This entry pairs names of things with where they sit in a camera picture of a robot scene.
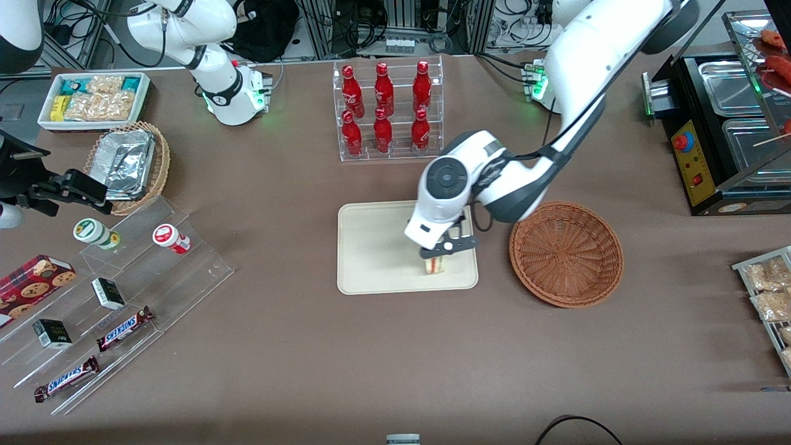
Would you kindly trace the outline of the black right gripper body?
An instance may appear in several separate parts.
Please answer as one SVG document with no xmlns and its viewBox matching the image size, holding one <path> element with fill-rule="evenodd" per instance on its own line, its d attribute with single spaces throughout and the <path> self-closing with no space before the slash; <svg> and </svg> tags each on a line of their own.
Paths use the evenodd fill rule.
<svg viewBox="0 0 791 445">
<path fill-rule="evenodd" d="M 1 130 L 1 199 L 14 200 L 32 185 L 50 180 L 43 158 L 51 154 Z"/>
</svg>

